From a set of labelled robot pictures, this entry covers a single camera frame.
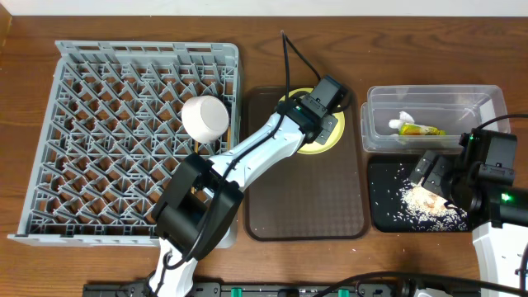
brown tray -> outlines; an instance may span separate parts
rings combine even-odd
[[[243,101],[243,136],[260,129],[284,96],[283,87],[252,89]],[[327,152],[297,153],[268,169],[246,190],[244,226],[258,241],[352,239],[370,216],[360,187],[356,103],[345,111],[345,131]]]

white cup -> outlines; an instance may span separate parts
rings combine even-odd
[[[193,97],[181,109],[181,121],[196,141],[207,144],[217,140],[229,127],[229,113],[216,97]]]

black tray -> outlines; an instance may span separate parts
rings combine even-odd
[[[434,224],[430,221],[410,222],[398,218],[398,212],[405,213],[399,189],[417,164],[419,155],[375,155],[368,164],[370,212],[374,226],[381,232],[466,232],[463,230],[428,231]]]

clear plastic container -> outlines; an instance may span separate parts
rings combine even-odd
[[[418,125],[445,131],[443,136],[399,136],[389,121],[406,111]],[[421,153],[425,149],[458,153],[460,135],[487,120],[507,113],[497,86],[389,86],[372,87],[361,106],[361,140],[371,153]],[[508,120],[486,127],[510,133]]]

plastic container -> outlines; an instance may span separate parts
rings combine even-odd
[[[406,111],[416,124],[444,130],[442,136],[399,136],[389,121]],[[421,153],[432,149],[458,153],[460,135],[487,120],[507,113],[502,90],[497,86],[388,86],[372,87],[361,106],[361,140],[371,153]],[[486,127],[510,133],[508,120]]]
[[[242,98],[232,44],[56,41],[54,73],[17,233],[43,246],[156,246],[151,211],[178,164],[238,143]],[[186,100],[211,95],[230,129],[212,143],[182,126]],[[237,224],[219,243],[236,239]]]

